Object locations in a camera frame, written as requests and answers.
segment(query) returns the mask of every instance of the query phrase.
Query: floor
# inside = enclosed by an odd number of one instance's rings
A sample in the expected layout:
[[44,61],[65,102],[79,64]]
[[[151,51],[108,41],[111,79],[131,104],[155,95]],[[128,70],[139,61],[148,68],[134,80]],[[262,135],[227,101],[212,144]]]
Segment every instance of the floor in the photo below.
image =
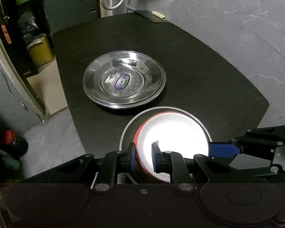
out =
[[22,157],[25,178],[85,154],[67,107],[30,129],[24,137],[29,144]]

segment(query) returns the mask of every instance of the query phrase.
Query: bolt head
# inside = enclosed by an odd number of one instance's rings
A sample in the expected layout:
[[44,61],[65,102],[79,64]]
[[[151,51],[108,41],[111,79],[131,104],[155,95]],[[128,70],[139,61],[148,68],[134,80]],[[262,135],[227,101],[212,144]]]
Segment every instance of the bolt head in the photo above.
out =
[[193,186],[190,183],[181,183],[178,185],[178,188],[182,191],[190,191],[193,189]]
[[277,173],[277,172],[279,171],[279,167],[273,166],[273,167],[270,168],[270,171],[271,171],[272,173]]
[[95,189],[97,191],[107,191],[110,188],[110,186],[106,183],[99,183],[95,186]]
[[148,190],[146,190],[146,189],[141,189],[141,190],[140,190],[140,193],[142,193],[142,194],[147,194],[147,193],[148,193]]

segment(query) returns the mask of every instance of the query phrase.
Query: black tabletop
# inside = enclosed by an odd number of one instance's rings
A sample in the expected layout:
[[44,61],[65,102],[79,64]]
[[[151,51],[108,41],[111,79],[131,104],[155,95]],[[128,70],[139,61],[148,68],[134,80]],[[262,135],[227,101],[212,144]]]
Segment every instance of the black tabletop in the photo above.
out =
[[[213,141],[228,141],[256,128],[269,104],[235,67],[194,36],[171,23],[153,23],[127,13],[93,19],[53,35],[66,100],[87,153],[96,158],[119,149],[127,123],[154,106],[173,106],[196,116]],[[156,59],[166,86],[151,103],[128,110],[95,104],[82,87],[87,66],[112,51],[131,50]]]

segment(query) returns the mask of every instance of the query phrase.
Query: label sticker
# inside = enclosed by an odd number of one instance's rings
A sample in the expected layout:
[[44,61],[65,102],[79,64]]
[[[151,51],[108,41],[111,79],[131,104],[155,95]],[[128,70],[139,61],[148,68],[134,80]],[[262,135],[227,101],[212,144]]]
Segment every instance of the label sticker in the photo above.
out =
[[118,80],[115,83],[115,89],[120,91],[124,89],[130,82],[130,75],[129,74],[123,74],[118,78]]

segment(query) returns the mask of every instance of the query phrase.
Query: gray wall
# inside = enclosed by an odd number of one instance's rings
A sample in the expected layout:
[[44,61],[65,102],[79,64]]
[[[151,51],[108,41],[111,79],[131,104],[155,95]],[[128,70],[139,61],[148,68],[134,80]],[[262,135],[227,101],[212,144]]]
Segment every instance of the gray wall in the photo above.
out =
[[[18,91],[9,79],[8,83],[12,94],[21,100]],[[0,72],[0,132],[14,129],[17,134],[22,134],[40,122],[40,119],[32,111],[26,110],[19,101],[9,94],[6,82]]]
[[[285,0],[126,2],[164,14],[243,73],[270,104],[259,127],[285,124]],[[124,12],[120,7],[113,13]]]

